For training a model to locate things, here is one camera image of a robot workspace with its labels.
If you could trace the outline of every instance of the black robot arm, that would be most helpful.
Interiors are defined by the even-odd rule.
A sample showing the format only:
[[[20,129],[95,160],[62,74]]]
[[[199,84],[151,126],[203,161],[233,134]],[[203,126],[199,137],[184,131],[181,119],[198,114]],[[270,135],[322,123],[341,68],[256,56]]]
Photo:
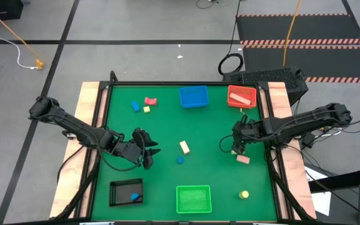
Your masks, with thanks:
[[[153,165],[153,155],[160,151],[160,149],[145,149],[156,146],[158,143],[152,141],[149,134],[140,128],[134,130],[132,139],[124,142],[124,134],[104,127],[92,127],[65,112],[58,101],[50,97],[38,97],[29,113],[30,119],[56,124],[67,132],[75,134],[80,144],[87,148],[100,149],[134,164],[140,164],[142,160],[144,169],[149,169]]]
[[[314,131],[324,126],[344,128],[351,122],[351,112],[339,103],[285,118],[270,117],[260,121],[247,121],[244,115],[232,128],[234,139],[232,150],[243,154],[245,145],[260,141],[270,141],[271,146],[287,144],[292,138]]]

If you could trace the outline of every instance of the green table surface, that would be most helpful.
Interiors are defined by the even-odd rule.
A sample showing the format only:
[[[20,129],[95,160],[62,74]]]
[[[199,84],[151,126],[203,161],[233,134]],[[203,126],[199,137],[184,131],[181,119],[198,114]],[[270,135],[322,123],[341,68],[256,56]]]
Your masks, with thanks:
[[[231,134],[231,128],[242,114],[239,108],[227,105],[227,86],[208,86],[209,105],[184,109],[180,104],[178,86],[116,86],[107,115],[107,126],[131,138],[134,128],[143,128],[162,149],[154,156],[149,170],[138,167],[128,172],[114,171],[101,162],[97,180],[93,220],[148,221],[275,221],[276,213],[268,166],[263,159],[263,143],[247,145],[245,155],[250,163],[236,161],[236,156],[219,150],[218,142]],[[157,98],[151,112],[144,113],[144,98]],[[134,112],[131,101],[141,111]],[[244,109],[249,119],[260,119],[259,109]],[[190,153],[184,155],[179,143],[186,141]],[[230,149],[232,139],[223,141]],[[184,164],[176,158],[184,156]],[[105,154],[117,168],[129,168],[130,162]],[[109,207],[109,183],[143,178],[144,202]],[[178,214],[176,186],[209,185],[212,212]],[[247,190],[249,197],[238,194]]]

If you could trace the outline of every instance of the gray floor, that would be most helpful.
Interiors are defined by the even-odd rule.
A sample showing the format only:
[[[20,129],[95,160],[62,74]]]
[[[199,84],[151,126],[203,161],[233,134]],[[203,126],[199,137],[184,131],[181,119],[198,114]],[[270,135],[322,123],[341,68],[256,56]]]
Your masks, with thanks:
[[[194,0],[80,0],[68,39],[229,39],[237,2],[221,0],[211,9],[195,7]],[[73,0],[32,0],[22,18],[8,21],[24,39],[61,37]],[[293,13],[297,0],[247,0],[241,14]],[[360,1],[349,0],[360,25]],[[340,0],[303,0],[300,13],[345,13]],[[13,37],[0,25],[0,36]],[[43,71],[16,64],[13,46],[0,45],[0,204],[26,136],[28,109],[43,87],[57,46],[33,46],[47,62]],[[115,70],[129,81],[219,81],[217,64],[227,45],[66,45],[49,96],[74,113],[83,81],[106,80]],[[233,46],[232,52],[238,52]],[[21,62],[34,57],[21,46]],[[229,61],[230,70],[237,61]],[[308,84],[299,112],[330,102],[346,104],[354,120],[360,119],[360,84]],[[360,129],[360,124],[349,128]],[[66,140],[61,129],[39,124],[5,223],[47,219],[55,192],[56,172],[63,160]],[[329,138],[308,149],[321,166],[342,174],[360,169],[360,133]]]

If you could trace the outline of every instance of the wooden frame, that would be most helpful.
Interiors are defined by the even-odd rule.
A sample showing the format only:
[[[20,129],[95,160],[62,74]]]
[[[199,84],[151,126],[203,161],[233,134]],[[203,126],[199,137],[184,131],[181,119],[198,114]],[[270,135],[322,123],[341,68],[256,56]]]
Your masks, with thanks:
[[[75,116],[84,122],[91,124],[94,115],[94,108],[96,106],[97,95],[98,95],[99,82],[84,82],[81,87],[79,100],[77,102],[77,108]],[[97,117],[97,126],[100,126],[103,121],[103,112],[105,108],[106,98],[108,90],[102,90],[102,96],[99,105],[99,112]],[[269,117],[268,104],[266,101],[265,93],[263,90],[260,91],[261,101],[263,107],[264,117]],[[270,82],[269,83],[269,94],[272,104],[272,110],[274,116],[284,118],[291,116],[291,108],[288,101],[285,84],[282,82]],[[289,145],[299,149],[299,144],[296,140],[293,140]],[[76,151],[80,145],[77,140],[69,140],[66,148],[64,160],[69,157],[74,151]],[[91,163],[94,162],[96,152],[91,153]],[[56,216],[66,207],[73,195],[79,188],[81,180],[81,173],[84,166],[84,160],[86,158],[86,152],[82,151],[77,156],[73,157],[64,167],[61,172],[60,180],[57,184],[56,194],[50,216]],[[311,198],[311,192],[309,190],[308,180],[305,174],[304,161],[301,153],[295,149],[288,147],[282,150],[282,158],[284,162],[284,168],[286,171],[287,183],[289,190],[297,199],[298,203],[306,210],[306,212],[316,218],[316,213],[313,207]],[[274,162],[275,168],[278,169],[278,162]],[[84,194],[81,204],[80,216],[86,216],[88,199],[89,199],[89,188]],[[280,210],[283,219],[288,219],[286,201],[284,194],[277,187],[277,193],[279,195]],[[299,219],[298,215],[294,212],[295,219]]]

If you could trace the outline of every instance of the yellow cable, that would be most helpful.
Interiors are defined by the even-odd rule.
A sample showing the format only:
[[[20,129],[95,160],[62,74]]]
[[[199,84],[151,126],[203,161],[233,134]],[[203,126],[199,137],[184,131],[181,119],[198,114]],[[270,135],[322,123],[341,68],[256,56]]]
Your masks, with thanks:
[[[295,21],[295,17],[298,14],[299,11],[299,6],[301,5],[301,0],[298,0],[298,4],[297,4],[297,8],[295,9],[294,12],[294,16],[292,17],[292,21],[291,21],[291,25],[290,28],[288,29],[288,34],[287,34],[287,38],[286,38],[286,45],[284,47],[284,53],[282,55],[282,66],[286,65],[286,52],[287,52],[287,46],[288,46],[288,39],[290,38],[290,34],[291,34],[291,30],[293,30],[293,25],[294,25],[294,21]]]
[[[18,38],[32,53],[34,53],[37,57],[40,58],[40,55],[30,46],[28,46],[28,44],[23,41],[23,39],[21,39],[11,28],[8,27],[8,25],[6,25],[1,19],[0,22],[2,23],[2,25],[4,25],[4,27],[6,29],[8,29],[8,31],[10,31],[13,35],[15,35],[16,38]]]

